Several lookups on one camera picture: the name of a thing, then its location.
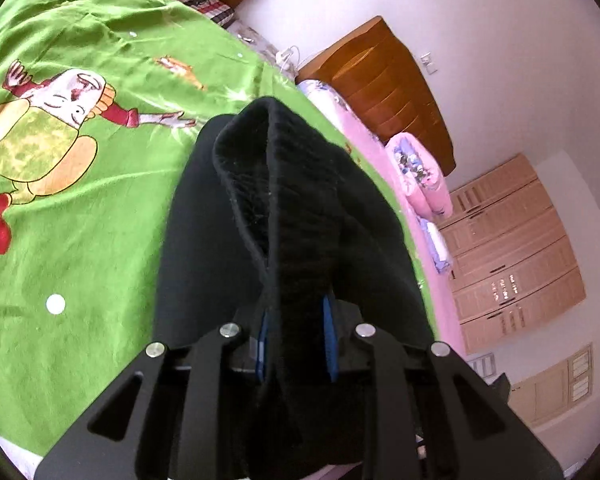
cartoon snowman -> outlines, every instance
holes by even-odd
[[[37,84],[16,60],[2,87],[18,99],[0,104],[0,176],[14,188],[0,193],[0,254],[11,243],[11,230],[2,218],[8,207],[61,192],[89,169],[97,142],[80,135],[84,121],[101,116],[127,128],[196,124],[182,118],[184,112],[140,114],[136,108],[121,108],[115,89],[89,70],[71,68]]]

black cabinet handle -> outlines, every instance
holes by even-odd
[[[516,299],[516,297],[514,296],[513,298],[509,298],[507,301],[503,301],[502,303],[499,303],[499,305],[500,306],[506,305],[507,303],[511,303],[515,299]]]

plaid pillow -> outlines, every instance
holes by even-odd
[[[227,28],[235,17],[235,10],[220,0],[178,0],[186,6],[193,7],[198,12],[202,12],[213,22],[216,22],[222,28]]]

silver screw head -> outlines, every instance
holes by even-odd
[[[451,348],[446,343],[442,341],[436,341],[431,345],[431,353],[436,357],[446,357],[451,354]]]
[[[164,351],[165,347],[160,342],[151,343],[144,349],[144,352],[151,358],[160,357],[162,354],[164,354]]]
[[[356,327],[356,334],[360,337],[372,337],[376,334],[376,327],[369,323],[360,323]]]
[[[240,333],[240,326],[235,323],[225,323],[220,327],[222,337],[235,337]]]

black cloth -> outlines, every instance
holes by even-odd
[[[174,195],[154,340],[190,344],[266,306],[267,380],[242,417],[252,480],[362,459],[362,390],[326,368],[330,289],[401,342],[433,341],[400,222],[343,149],[273,98],[210,120]]]

